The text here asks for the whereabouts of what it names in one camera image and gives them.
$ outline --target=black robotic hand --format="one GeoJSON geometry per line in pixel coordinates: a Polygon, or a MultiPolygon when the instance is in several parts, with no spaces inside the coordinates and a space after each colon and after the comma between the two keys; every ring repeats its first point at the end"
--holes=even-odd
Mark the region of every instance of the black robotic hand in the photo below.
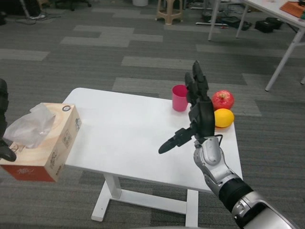
{"type": "Polygon", "coordinates": [[[3,135],[8,125],[4,115],[9,106],[8,95],[6,82],[3,79],[0,79],[0,159],[3,158],[8,161],[15,161],[16,154],[3,140],[3,135]]]}
{"type": "Polygon", "coordinates": [[[200,143],[205,140],[205,137],[214,136],[215,117],[213,103],[207,95],[209,86],[197,61],[193,64],[193,76],[186,73],[184,81],[188,91],[187,101],[192,105],[189,112],[190,127],[178,130],[174,137],[160,147],[159,154],[163,154],[175,146],[182,146],[190,141],[192,136],[195,136],[200,143]]]}

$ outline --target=red cup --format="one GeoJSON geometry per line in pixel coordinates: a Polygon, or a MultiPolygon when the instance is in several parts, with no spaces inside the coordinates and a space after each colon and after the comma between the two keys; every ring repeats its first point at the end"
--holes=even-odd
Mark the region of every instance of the red cup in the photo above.
{"type": "Polygon", "coordinates": [[[173,109],[175,111],[185,111],[187,107],[186,94],[187,89],[185,85],[176,85],[172,89],[173,92],[173,109]]]}

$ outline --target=white table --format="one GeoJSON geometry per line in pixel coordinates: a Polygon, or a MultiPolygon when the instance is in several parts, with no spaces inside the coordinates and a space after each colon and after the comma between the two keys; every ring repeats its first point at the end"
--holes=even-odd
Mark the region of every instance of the white table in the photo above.
{"type": "MultiPolygon", "coordinates": [[[[212,33],[213,33],[213,29],[214,29],[214,25],[215,25],[215,21],[216,21],[216,17],[217,17],[217,12],[218,12],[219,4],[220,4],[221,0],[215,0],[215,1],[216,1],[216,3],[214,4],[214,9],[213,9],[212,25],[211,25],[211,29],[210,29],[210,33],[209,33],[209,38],[208,38],[209,41],[212,39],[212,33]]],[[[249,5],[262,12],[270,14],[272,17],[278,18],[284,22],[287,22],[287,23],[299,28],[298,33],[295,35],[289,48],[287,49],[285,55],[283,56],[281,62],[279,63],[279,65],[276,68],[275,72],[273,73],[268,85],[265,88],[266,91],[269,91],[271,89],[272,85],[274,84],[274,82],[276,81],[279,73],[281,72],[282,68],[284,67],[285,63],[287,62],[287,60],[288,60],[290,54],[292,53],[292,51],[294,50],[294,48],[296,46],[305,45],[304,42],[300,42],[300,40],[303,37],[304,32],[305,32],[305,22],[299,21],[299,19],[297,17],[280,10],[281,6],[283,6],[284,3],[287,2],[287,0],[274,0],[274,2],[271,2],[269,0],[243,0],[242,2],[244,2],[246,4],[246,6],[244,9],[244,13],[243,13],[241,22],[239,24],[239,28],[237,30],[236,38],[238,38],[240,30],[244,24],[244,19],[248,12],[249,5]]],[[[304,83],[305,83],[305,77],[301,81],[301,84],[304,84],[304,83]]]]}
{"type": "MultiPolygon", "coordinates": [[[[171,100],[74,89],[64,103],[76,104],[82,126],[66,165],[103,173],[106,182],[92,219],[102,221],[109,200],[186,215],[186,226],[197,227],[198,191],[211,192],[193,161],[194,141],[158,154],[159,147],[182,127],[188,112],[176,112],[171,100]],[[122,190],[118,177],[188,189],[187,201],[122,190]]],[[[222,133],[228,166],[242,177],[234,124],[222,133]]]]}

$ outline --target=gray carpet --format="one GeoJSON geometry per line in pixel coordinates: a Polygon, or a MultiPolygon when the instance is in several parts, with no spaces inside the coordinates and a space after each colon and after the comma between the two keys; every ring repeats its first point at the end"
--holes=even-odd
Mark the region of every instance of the gray carpet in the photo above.
{"type": "MultiPolygon", "coordinates": [[[[0,26],[0,77],[9,86],[7,120],[40,102],[60,103],[77,87],[170,98],[199,60],[210,94],[235,95],[235,127],[244,180],[304,228],[305,75],[304,48],[296,50],[270,92],[264,87],[294,36],[251,28],[195,26],[200,11],[186,10],[184,22],[155,21],[156,1],[143,8],[131,1],[103,0],[75,12],[49,10],[61,18],[24,25],[8,18],[0,26]]],[[[249,13],[247,20],[264,19],[249,13]]],[[[22,182],[0,170],[0,228],[136,228],[184,225],[185,216],[111,201],[104,219],[91,220],[104,178],[65,168],[58,183],[22,182]]],[[[121,179],[122,187],[186,200],[186,190],[121,179]]],[[[200,193],[199,226],[235,229],[214,196],[200,193]]]]}

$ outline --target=apple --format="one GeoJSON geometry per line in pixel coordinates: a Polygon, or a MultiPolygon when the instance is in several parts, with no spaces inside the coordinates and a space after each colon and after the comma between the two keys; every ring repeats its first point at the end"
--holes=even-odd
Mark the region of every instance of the apple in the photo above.
{"type": "Polygon", "coordinates": [[[221,108],[230,110],[234,104],[234,97],[231,92],[227,90],[221,90],[213,95],[212,103],[214,110],[218,110],[221,108]]]}

